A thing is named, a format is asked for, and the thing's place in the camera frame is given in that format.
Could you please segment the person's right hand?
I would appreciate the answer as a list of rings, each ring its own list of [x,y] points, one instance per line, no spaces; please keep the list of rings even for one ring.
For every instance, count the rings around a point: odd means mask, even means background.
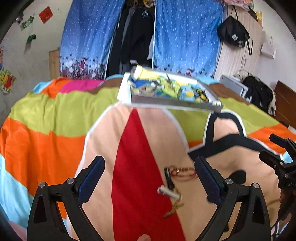
[[[282,234],[285,236],[295,235],[295,190],[280,191],[280,209],[278,211],[278,221],[285,220],[288,213],[291,214],[290,221]]]

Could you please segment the person's left hand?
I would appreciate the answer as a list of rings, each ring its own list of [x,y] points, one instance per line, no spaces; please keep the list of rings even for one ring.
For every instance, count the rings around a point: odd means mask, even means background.
[[[151,237],[149,235],[143,234],[137,239],[137,241],[151,241]]]

